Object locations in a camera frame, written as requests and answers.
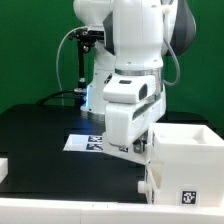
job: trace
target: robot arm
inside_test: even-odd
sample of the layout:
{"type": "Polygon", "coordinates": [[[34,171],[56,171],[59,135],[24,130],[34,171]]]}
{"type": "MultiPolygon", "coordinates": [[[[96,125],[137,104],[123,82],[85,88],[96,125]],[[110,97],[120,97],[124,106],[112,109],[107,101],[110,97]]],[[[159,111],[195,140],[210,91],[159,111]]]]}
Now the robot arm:
{"type": "MultiPolygon", "coordinates": [[[[194,19],[186,0],[76,0],[74,9],[96,32],[104,26],[105,48],[102,51],[102,42],[98,43],[96,51],[100,49],[101,54],[95,59],[101,64],[97,69],[103,80],[112,78],[102,85],[95,77],[91,86],[99,86],[100,91],[89,93],[94,96],[92,104],[101,99],[103,105],[104,142],[119,153],[144,139],[149,124],[165,113],[161,70],[162,56],[169,53],[164,39],[182,54],[193,42],[194,19]],[[111,62],[109,70],[104,61],[111,62]]],[[[134,151],[144,151],[138,149],[137,144],[134,151]]]]}

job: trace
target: black tabletop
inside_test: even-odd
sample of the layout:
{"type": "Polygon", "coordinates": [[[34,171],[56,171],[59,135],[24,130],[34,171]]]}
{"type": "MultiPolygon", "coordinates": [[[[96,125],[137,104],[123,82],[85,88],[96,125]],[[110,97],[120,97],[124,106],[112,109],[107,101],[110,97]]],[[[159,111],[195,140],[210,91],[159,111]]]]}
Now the black tabletop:
{"type": "Polygon", "coordinates": [[[104,123],[73,107],[16,105],[0,115],[8,176],[0,197],[146,203],[144,166],[102,153],[65,152],[69,134],[101,135],[104,123]]]}

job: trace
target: white block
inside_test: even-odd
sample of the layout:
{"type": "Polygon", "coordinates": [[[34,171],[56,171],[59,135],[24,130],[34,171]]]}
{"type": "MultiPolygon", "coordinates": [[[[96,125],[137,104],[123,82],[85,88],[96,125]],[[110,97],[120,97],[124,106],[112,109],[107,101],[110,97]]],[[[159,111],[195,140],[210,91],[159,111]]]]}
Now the white block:
{"type": "Polygon", "coordinates": [[[152,124],[149,203],[220,207],[224,141],[204,125],[152,124]]]}

